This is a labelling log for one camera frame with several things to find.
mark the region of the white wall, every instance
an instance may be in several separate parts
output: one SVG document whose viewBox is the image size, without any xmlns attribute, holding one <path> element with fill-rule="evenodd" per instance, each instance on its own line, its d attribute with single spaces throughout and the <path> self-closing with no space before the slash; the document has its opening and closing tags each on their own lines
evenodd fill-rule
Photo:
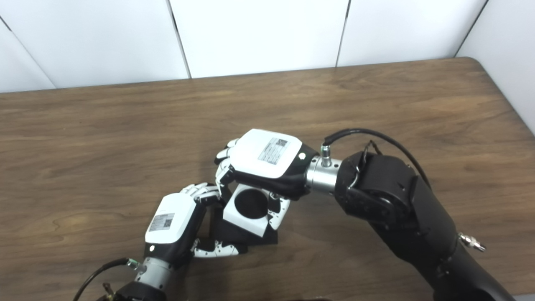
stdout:
<svg viewBox="0 0 535 301">
<path fill-rule="evenodd" d="M 535 133 L 535 1 L 489 0 L 457 56 L 477 59 Z"/>
<path fill-rule="evenodd" d="M 0 16 L 58 88 L 188 77 L 166 0 L 0 0 Z"/>
<path fill-rule="evenodd" d="M 484 2 L 0 0 L 0 16 L 63 88 L 452 57 Z"/>
<path fill-rule="evenodd" d="M 171 0 L 193 78 L 334 67 L 348 0 Z"/>
<path fill-rule="evenodd" d="M 0 21 L 0 93 L 54 89 L 54 85 Z"/>
<path fill-rule="evenodd" d="M 485 0 L 352 0 L 338 66 L 453 57 Z"/>
</svg>

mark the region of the silver metal cylinder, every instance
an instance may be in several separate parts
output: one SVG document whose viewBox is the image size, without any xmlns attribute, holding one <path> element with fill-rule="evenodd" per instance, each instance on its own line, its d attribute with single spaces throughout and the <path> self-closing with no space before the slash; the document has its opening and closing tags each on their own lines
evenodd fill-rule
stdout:
<svg viewBox="0 0 535 301">
<path fill-rule="evenodd" d="M 330 166 L 323 166 L 322 157 L 315 156 L 307 170 L 307 187 L 313 191 L 333 194 L 338 169 L 342 161 L 330 159 Z"/>
<path fill-rule="evenodd" d="M 153 288 L 165 290 L 173 274 L 171 265 L 163 260 L 152 257 L 145 258 L 143 265 L 147 269 L 144 272 L 139 272 L 135 280 L 150 285 Z"/>
</svg>

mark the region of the black cable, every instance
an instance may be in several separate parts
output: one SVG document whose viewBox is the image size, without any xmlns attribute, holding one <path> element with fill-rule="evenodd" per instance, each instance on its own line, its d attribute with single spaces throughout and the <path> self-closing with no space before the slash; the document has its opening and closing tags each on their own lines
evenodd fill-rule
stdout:
<svg viewBox="0 0 535 301">
<path fill-rule="evenodd" d="M 80 296 L 82 295 L 83 293 L 83 290 L 86 289 L 87 285 L 89 285 L 89 283 L 100 273 L 102 273 L 103 271 L 109 269 L 109 268 L 112 268 L 112 267 L 117 267 L 117 266 L 124 266 L 128 263 L 129 261 L 129 258 L 120 258 L 120 259 L 116 259 L 116 260 L 112 260 L 110 262 L 108 262 L 107 264 L 103 265 L 102 267 L 100 267 L 98 270 L 94 271 L 91 276 L 89 276 L 85 281 L 84 283 L 82 284 L 82 286 L 80 286 L 80 289 L 78 290 L 78 292 L 76 292 L 76 295 L 74 295 L 74 298 L 72 299 L 72 301 L 78 301 L 78 299 L 80 299 Z"/>
<path fill-rule="evenodd" d="M 389 136 L 387 136 L 387 135 L 385 135 L 385 134 L 383 134 L 381 132 L 374 131 L 374 130 L 369 130 L 369 129 L 360 129 L 360 128 L 345 129 L 345 130 L 338 131 L 338 132 L 336 132 L 334 134 L 331 134 L 331 135 L 325 137 L 325 141 L 323 142 L 323 145 L 324 146 L 331 145 L 336 140 L 338 140 L 338 139 L 340 139 L 342 137 L 351 135 L 351 134 L 368 134 L 368 135 L 372 135 L 372 136 L 375 136 L 375 137 L 379 137 L 382 140 L 384 140 L 384 141 L 392 144 L 393 146 L 397 147 L 405 156 L 407 156 L 407 158 L 409 158 L 410 162 L 414 165 L 416 170 L 418 170 L 418 173 L 422 177 L 422 180 L 424 180 L 424 182 L 427 184 L 427 186 L 429 188 L 431 188 L 431 184 L 429 184 L 429 180 L 427 179 L 427 176 L 425 175 L 424 170 L 422 169 L 422 167 L 420 166 L 418 161 L 416 161 L 416 158 L 414 158 L 414 156 L 409 152 L 409 150 L 406 149 L 403 145 L 401 145 L 401 143 L 397 142 L 396 140 L 390 138 Z"/>
</svg>

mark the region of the metal screw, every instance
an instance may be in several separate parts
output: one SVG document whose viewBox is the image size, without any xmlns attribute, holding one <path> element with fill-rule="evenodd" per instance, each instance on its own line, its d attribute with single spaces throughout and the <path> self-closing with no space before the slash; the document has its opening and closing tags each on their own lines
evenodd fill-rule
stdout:
<svg viewBox="0 0 535 301">
<path fill-rule="evenodd" d="M 472 249 L 476 249 L 479 252 L 485 252 L 487 248 L 477 241 L 473 236 L 464 235 L 461 232 L 457 234 L 459 240 L 467 247 L 470 247 Z"/>
</svg>

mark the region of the robotic finger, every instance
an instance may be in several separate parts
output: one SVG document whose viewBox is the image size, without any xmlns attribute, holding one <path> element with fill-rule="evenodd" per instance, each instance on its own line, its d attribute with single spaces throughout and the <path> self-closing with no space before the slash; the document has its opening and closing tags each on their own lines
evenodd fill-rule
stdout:
<svg viewBox="0 0 535 301">
<path fill-rule="evenodd" d="M 194 245 L 194 255 L 196 258 L 214 258 L 235 256 L 247 252 L 247 246 L 240 244 L 230 244 L 216 239 L 198 238 Z"/>
</svg>

